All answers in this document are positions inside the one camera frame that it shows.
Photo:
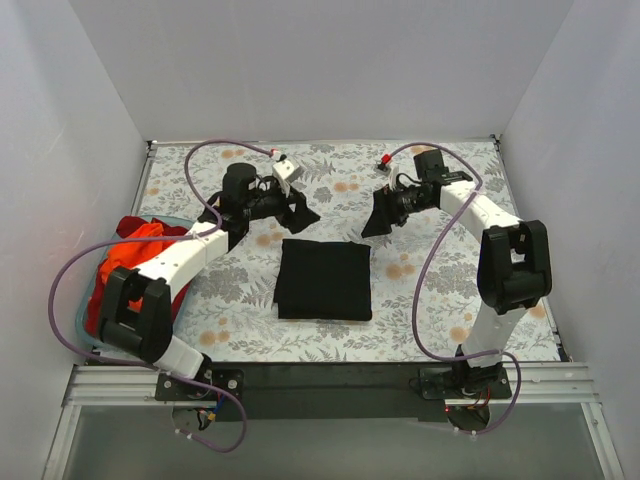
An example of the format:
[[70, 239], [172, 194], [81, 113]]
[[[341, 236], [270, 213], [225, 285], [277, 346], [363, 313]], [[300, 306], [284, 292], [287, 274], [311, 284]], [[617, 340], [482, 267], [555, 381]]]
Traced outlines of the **black t shirt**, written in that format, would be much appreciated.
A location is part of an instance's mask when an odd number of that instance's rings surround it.
[[372, 319], [371, 247], [285, 239], [274, 290], [283, 320]]

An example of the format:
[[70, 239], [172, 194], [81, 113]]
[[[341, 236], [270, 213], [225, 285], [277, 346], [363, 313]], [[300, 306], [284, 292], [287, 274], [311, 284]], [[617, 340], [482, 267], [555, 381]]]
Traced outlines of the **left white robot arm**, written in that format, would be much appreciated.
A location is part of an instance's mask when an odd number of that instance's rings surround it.
[[178, 387], [193, 400], [213, 386], [207, 358], [173, 333], [172, 304], [209, 263], [229, 253], [248, 233], [253, 220], [275, 218], [292, 233], [316, 223], [319, 215], [292, 183], [302, 169], [289, 159], [260, 177], [254, 166], [234, 163], [222, 188], [207, 202], [183, 241], [132, 267], [109, 275], [98, 316], [97, 337], [161, 370], [179, 375]]

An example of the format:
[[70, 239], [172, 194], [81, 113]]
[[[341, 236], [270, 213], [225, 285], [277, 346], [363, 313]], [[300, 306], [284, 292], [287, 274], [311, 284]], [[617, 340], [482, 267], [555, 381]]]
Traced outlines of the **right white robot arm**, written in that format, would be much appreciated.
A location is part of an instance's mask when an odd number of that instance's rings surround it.
[[410, 215], [438, 209], [450, 220], [428, 253], [428, 262], [455, 225], [478, 242], [480, 309], [455, 355], [443, 358], [447, 371], [437, 377], [446, 390], [471, 398], [503, 381], [502, 360], [516, 325], [551, 291], [548, 233], [541, 221], [524, 221], [486, 197], [480, 174], [467, 161], [457, 171], [447, 167], [444, 158], [450, 149], [429, 143], [422, 148], [414, 157], [416, 175], [408, 183], [401, 182], [402, 174], [392, 163], [395, 155], [382, 156], [376, 168], [386, 174], [387, 182], [373, 194], [372, 213], [361, 235], [388, 235], [404, 226]]

